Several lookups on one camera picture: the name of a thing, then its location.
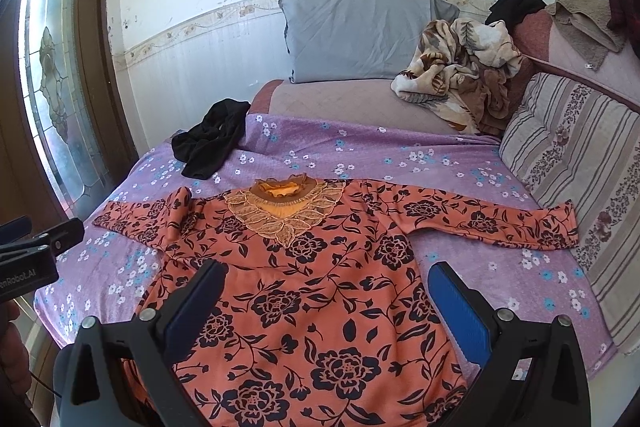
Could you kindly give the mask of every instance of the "dark red plaid cloth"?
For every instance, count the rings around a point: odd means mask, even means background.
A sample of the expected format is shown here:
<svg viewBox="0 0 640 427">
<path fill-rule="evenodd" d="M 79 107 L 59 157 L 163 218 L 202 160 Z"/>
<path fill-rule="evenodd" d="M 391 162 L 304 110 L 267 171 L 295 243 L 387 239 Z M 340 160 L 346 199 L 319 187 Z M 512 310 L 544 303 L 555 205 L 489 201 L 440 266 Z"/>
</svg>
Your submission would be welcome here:
<svg viewBox="0 0 640 427">
<path fill-rule="evenodd" d="M 626 26 L 626 34 L 640 58 L 640 0 L 609 0 L 611 20 L 607 26 L 617 30 Z"/>
</svg>

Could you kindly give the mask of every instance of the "orange floral shirt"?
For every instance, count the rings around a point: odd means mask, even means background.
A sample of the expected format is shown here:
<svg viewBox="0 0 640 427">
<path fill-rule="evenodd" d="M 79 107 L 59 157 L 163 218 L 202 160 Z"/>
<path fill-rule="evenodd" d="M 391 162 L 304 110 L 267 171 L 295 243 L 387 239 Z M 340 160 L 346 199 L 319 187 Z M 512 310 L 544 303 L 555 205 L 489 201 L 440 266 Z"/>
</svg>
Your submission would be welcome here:
<svg viewBox="0 0 640 427">
<path fill-rule="evenodd" d="M 159 308 L 203 260 L 228 264 L 222 297 L 174 370 L 212 425 L 241 427 L 430 425 L 462 399 L 408 233 L 535 250 L 577 243 L 570 202 L 518 210 L 305 175 L 206 199 L 183 187 L 156 202 L 110 202 L 94 225 L 161 251 L 138 310 Z M 145 401 L 135 365 L 127 369 Z"/>
</svg>

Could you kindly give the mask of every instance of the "folded sleeve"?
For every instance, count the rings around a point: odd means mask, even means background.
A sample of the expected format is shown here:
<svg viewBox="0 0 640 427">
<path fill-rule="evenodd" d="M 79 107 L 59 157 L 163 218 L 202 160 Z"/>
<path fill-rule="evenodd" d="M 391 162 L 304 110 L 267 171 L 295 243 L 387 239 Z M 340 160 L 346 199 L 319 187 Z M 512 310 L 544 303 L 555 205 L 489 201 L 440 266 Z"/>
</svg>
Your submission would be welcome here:
<svg viewBox="0 0 640 427">
<path fill-rule="evenodd" d="M 195 205 L 191 191 L 181 187 L 158 201 L 109 201 L 93 224 L 164 251 L 178 241 Z"/>
<path fill-rule="evenodd" d="M 508 248 L 559 250 L 578 244 L 571 201 L 520 210 L 445 190 L 367 181 L 378 212 L 402 232 L 435 229 Z"/>
</svg>

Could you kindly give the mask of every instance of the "striped cushion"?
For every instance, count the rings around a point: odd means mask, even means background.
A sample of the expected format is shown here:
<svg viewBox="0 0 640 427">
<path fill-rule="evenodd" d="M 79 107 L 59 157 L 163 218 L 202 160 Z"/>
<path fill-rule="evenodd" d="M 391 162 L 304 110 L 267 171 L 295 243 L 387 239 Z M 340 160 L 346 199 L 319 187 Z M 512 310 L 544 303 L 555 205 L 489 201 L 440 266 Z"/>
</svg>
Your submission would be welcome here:
<svg viewBox="0 0 640 427">
<path fill-rule="evenodd" d="M 500 156 L 541 206 L 573 200 L 580 245 L 616 345 L 640 346 L 640 115 L 568 78 L 537 74 Z"/>
</svg>

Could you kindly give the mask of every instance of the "bed sheet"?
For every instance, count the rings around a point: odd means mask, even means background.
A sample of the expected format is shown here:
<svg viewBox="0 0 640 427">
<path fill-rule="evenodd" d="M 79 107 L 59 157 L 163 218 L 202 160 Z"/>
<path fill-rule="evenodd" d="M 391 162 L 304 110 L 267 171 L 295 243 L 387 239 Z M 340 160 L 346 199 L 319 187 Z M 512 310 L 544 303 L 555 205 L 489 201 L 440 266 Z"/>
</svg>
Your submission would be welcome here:
<svg viewBox="0 0 640 427">
<path fill-rule="evenodd" d="M 318 178 L 372 178 L 441 188 L 507 206 L 538 208 L 501 162 L 498 142 L 490 137 L 249 114 L 244 139 L 211 179 L 184 178 L 182 166 L 164 142 L 140 159 L 109 199 L 152 201 L 180 186 L 206 197 L 247 187 L 255 178 L 307 172 Z M 43 324 L 61 346 L 73 342 L 87 315 L 104 323 L 129 320 L 159 268 L 155 250 L 94 227 L 92 219 L 84 243 L 58 258 L 60 279 L 38 290 L 34 299 Z M 509 307 L 530 321 L 569 315 L 589 376 L 615 353 L 590 285 L 568 251 L 513 250 L 436 231 L 412 233 L 410 238 L 424 275 L 433 263 L 447 261 L 495 308 Z M 463 372 L 472 375 L 475 368 L 460 362 Z"/>
</svg>

